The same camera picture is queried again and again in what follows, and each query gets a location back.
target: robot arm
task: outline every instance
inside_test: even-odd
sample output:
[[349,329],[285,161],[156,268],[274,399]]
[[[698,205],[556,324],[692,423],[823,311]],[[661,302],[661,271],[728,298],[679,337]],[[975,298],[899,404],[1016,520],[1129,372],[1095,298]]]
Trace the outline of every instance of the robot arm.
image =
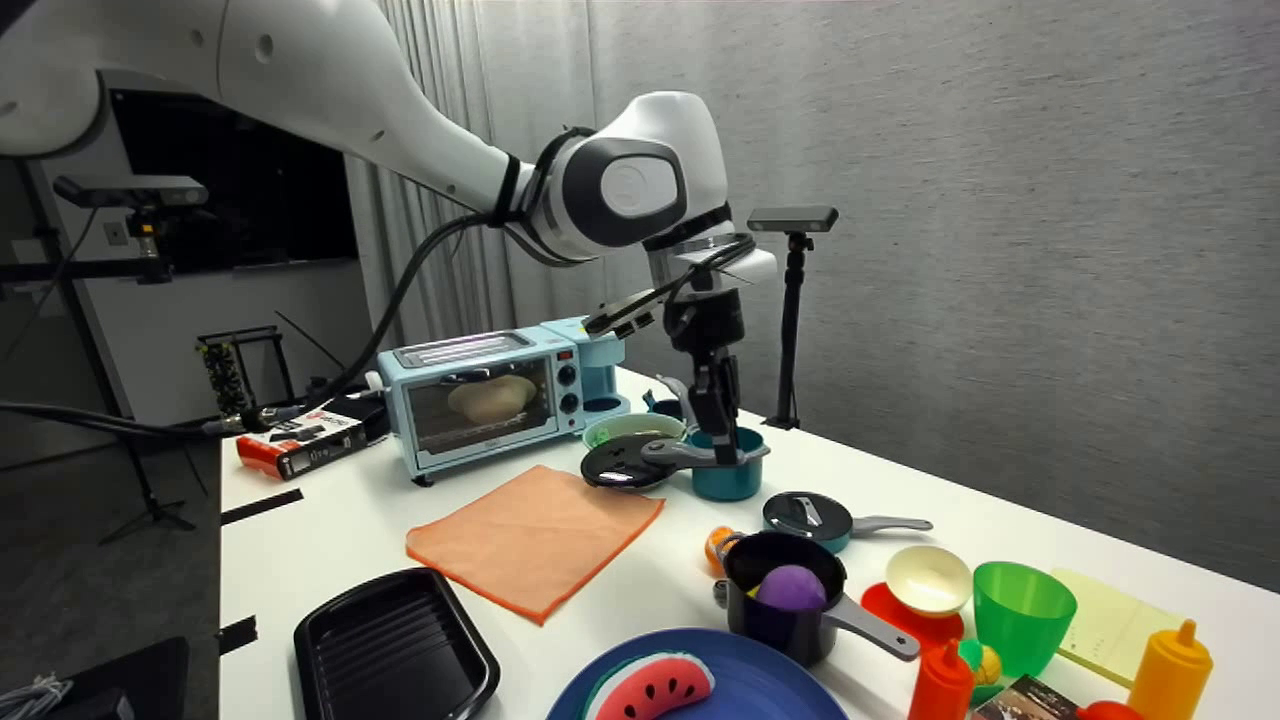
[[[524,162],[432,109],[374,0],[15,6],[0,17],[0,156],[42,156],[91,135],[99,70],[132,70],[419,180],[517,225],[556,264],[645,243],[655,284],[670,284],[688,258],[740,239],[711,111],[688,93],[636,94],[600,133],[564,135],[541,162]],[[771,256],[757,252],[746,268],[771,271]],[[736,291],[705,275],[668,302],[668,333],[697,355],[698,423],[730,448],[728,345],[740,333],[705,340],[728,302],[736,311]]]

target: floor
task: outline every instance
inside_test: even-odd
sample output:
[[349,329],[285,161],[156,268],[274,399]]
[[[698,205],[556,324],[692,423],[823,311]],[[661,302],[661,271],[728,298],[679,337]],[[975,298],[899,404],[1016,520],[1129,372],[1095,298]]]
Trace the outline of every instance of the floor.
[[187,720],[214,714],[214,448],[144,453],[144,466],[190,532],[144,514],[115,445],[0,473],[0,691],[185,636]]

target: black stand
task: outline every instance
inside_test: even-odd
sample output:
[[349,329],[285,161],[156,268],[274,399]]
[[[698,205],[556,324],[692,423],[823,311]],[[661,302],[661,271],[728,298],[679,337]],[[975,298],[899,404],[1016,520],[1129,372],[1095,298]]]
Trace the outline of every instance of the black stand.
[[134,453],[132,439],[125,439],[125,453],[132,458],[132,474],[134,474],[134,487],[144,496],[144,513],[134,513],[132,520],[125,520],[115,532],[106,532],[99,542],[115,542],[132,532],[144,532],[144,527],[180,527],[180,532],[195,532],[190,520],[180,514],[185,499],[166,499],[159,502],[156,492],[151,492],[151,481],[148,481],[148,466],[144,466],[144,457]]
[[799,426],[799,415],[795,415],[795,333],[799,333],[803,252],[810,252],[810,239],[803,233],[786,233],[782,369],[777,379],[777,413],[764,421],[771,426]]

